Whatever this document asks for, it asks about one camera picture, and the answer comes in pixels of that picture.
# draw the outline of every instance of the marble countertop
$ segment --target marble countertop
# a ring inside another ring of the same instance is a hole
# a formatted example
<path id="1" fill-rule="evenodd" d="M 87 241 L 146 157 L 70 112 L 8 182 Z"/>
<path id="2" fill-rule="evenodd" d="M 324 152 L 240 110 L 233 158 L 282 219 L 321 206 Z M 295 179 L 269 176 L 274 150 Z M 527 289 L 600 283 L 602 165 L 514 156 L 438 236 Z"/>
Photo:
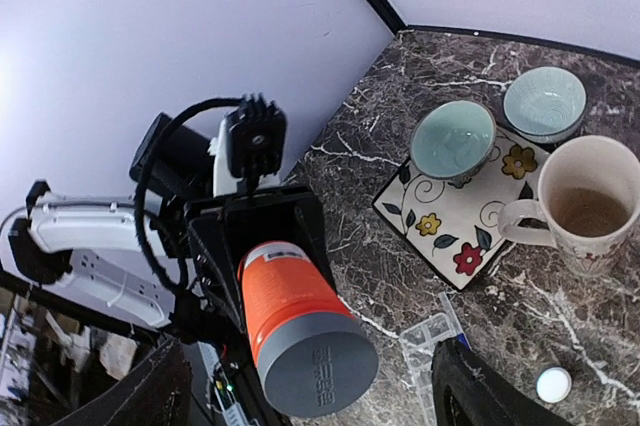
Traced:
<path id="1" fill-rule="evenodd" d="M 574 387 L 550 406 L 572 424 L 640 424 L 640 229 L 612 274 L 581 280 L 548 248 L 511 247 L 490 275 L 454 293 L 378 217 L 371 201 L 408 155 L 411 132 L 435 106 L 470 99 L 500 120 L 504 92 L 519 74 L 555 65 L 588 95 L 582 134 L 616 138 L 640 152 L 640 72 L 582 54 L 490 38 L 400 33 L 292 173 L 325 207 L 327 244 L 339 291 L 375 343 L 380 371 L 370 390 L 339 414 L 300 425 L 423 425 L 398 334 L 451 302 L 476 353 L 535 398 L 548 365 Z"/>

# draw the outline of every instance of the square plate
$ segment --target square plate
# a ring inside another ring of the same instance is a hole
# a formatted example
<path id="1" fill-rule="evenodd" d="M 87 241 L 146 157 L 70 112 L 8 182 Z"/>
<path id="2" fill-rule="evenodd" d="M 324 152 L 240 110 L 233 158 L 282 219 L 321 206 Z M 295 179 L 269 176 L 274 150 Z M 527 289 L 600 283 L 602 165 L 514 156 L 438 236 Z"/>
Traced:
<path id="1" fill-rule="evenodd" d="M 374 209 L 450 286 L 462 291 L 506 246 L 498 213 L 532 199 L 549 153 L 504 127 L 487 164 L 456 187 L 422 175 L 407 159 L 373 200 Z"/>

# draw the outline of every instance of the orange and gray container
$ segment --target orange and gray container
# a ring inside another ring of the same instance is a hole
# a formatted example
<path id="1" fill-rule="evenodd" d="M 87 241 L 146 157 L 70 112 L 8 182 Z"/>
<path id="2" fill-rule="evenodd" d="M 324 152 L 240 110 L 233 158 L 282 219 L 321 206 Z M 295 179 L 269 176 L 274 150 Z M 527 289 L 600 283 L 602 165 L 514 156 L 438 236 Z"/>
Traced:
<path id="1" fill-rule="evenodd" d="M 300 247 L 283 241 L 257 246 L 239 273 L 251 352 L 276 410 L 324 416 L 365 393 L 378 354 Z"/>

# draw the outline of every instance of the light blue bowl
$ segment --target light blue bowl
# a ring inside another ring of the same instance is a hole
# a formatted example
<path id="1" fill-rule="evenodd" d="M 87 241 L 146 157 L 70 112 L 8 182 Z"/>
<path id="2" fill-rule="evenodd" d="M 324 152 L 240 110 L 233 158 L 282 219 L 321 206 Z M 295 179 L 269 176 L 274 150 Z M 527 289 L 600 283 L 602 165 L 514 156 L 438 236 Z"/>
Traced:
<path id="1" fill-rule="evenodd" d="M 557 143 L 578 129 L 586 104 L 587 93 L 575 75 L 545 66 L 516 78 L 504 97 L 504 115 L 526 139 Z"/>
<path id="2" fill-rule="evenodd" d="M 491 112 L 471 101 L 452 101 L 429 113 L 411 138 L 411 160 L 432 179 L 464 183 L 489 159 L 496 139 Z"/>

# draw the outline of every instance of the clear plastic tray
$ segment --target clear plastic tray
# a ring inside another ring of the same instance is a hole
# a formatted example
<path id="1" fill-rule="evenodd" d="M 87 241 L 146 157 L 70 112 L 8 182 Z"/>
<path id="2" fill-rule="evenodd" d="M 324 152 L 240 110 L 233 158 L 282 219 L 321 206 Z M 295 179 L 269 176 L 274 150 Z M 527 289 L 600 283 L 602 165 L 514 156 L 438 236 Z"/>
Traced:
<path id="1" fill-rule="evenodd" d="M 445 293 L 440 293 L 438 297 L 442 303 L 442 312 L 430 316 L 400 334 L 402 353 L 411 373 L 426 426 L 437 426 L 431 383 L 431 361 L 436 344 L 445 339 L 457 337 L 469 347 L 449 298 Z"/>

